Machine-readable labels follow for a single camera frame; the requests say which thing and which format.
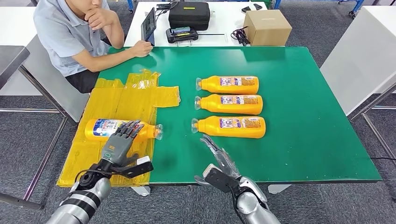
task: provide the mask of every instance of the black case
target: black case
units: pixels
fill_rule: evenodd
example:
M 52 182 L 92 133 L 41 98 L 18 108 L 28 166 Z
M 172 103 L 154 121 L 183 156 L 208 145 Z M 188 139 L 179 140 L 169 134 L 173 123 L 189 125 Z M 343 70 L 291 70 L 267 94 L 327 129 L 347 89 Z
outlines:
M 179 1 L 169 11 L 170 28 L 191 27 L 194 30 L 207 30 L 210 20 L 209 5 L 206 2 Z

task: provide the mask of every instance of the blue metal frame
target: blue metal frame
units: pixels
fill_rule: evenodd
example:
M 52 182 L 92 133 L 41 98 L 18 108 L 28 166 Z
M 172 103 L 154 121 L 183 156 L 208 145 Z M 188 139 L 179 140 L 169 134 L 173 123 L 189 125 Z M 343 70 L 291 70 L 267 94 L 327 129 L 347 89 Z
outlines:
M 334 1 L 342 2 L 342 1 L 349 1 L 349 0 L 334 0 Z M 356 1 L 356 6 L 352 10 L 354 13 L 356 13 L 356 11 L 360 8 L 360 6 L 363 4 L 364 0 L 355 0 L 355 1 Z M 280 4 L 281 4 L 281 0 L 276 0 L 274 9 L 278 9 Z
M 127 2 L 128 2 L 128 10 L 129 11 L 133 11 L 134 10 L 134 5 L 132 3 L 132 0 L 127 0 Z

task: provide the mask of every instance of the yellow bottle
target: yellow bottle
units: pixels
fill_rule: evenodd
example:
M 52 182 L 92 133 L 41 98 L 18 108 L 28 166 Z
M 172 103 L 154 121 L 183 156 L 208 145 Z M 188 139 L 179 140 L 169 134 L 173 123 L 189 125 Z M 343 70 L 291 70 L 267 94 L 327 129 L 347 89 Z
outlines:
M 259 139 L 265 134 L 265 121 L 261 117 L 216 117 L 192 119 L 191 131 L 213 136 Z
M 259 95 L 217 95 L 195 97 L 195 109 L 207 109 L 219 113 L 260 114 L 262 98 Z
M 259 79 L 254 76 L 212 76 L 197 78 L 195 88 L 215 93 L 256 94 L 259 90 Z
M 85 137 L 89 140 L 107 141 L 110 135 L 112 135 L 117 130 L 117 128 L 125 122 L 128 122 L 128 120 L 91 119 L 85 126 Z M 140 124 L 144 124 L 144 127 L 137 134 L 135 138 L 136 141 L 143 141 L 153 138 L 158 140 L 162 139 L 162 125 L 149 125 L 144 121 L 141 121 Z

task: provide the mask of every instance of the black remote controller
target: black remote controller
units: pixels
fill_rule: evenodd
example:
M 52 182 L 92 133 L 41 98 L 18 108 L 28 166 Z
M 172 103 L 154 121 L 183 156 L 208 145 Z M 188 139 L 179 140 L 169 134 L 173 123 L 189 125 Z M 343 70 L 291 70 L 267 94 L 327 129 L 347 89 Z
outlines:
M 250 9 L 249 6 L 242 9 L 242 11 L 243 11 L 244 13 L 246 13 L 246 11 L 250 11 L 250 10 L 251 10 L 251 9 Z
M 253 4 L 254 6 L 255 6 L 255 8 L 256 8 L 256 10 L 260 10 L 260 9 L 262 9 L 262 6 L 260 6 L 259 4 Z

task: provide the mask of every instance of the green tabletop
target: green tabletop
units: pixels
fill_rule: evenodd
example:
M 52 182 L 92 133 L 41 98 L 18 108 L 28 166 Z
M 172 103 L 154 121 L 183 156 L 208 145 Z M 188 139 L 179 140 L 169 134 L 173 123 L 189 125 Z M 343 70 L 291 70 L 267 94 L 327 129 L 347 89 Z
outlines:
M 119 78 L 142 68 L 161 73 L 159 86 L 179 86 L 178 107 L 159 108 L 150 183 L 192 183 L 210 163 L 211 151 L 191 133 L 191 119 L 212 113 L 194 109 L 195 79 L 213 75 L 257 76 L 267 132 L 261 139 L 213 137 L 242 175 L 257 182 L 376 182 L 381 180 L 354 129 L 305 47 L 155 47 L 100 73 Z

